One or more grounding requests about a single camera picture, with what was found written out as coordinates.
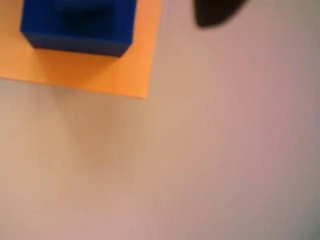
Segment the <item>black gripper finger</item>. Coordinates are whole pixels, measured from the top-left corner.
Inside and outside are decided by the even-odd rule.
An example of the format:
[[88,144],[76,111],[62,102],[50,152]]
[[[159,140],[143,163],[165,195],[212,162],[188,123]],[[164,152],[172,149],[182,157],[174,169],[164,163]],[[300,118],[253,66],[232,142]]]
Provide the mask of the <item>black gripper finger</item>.
[[194,19],[198,27],[217,27],[245,6],[247,0],[195,0]]

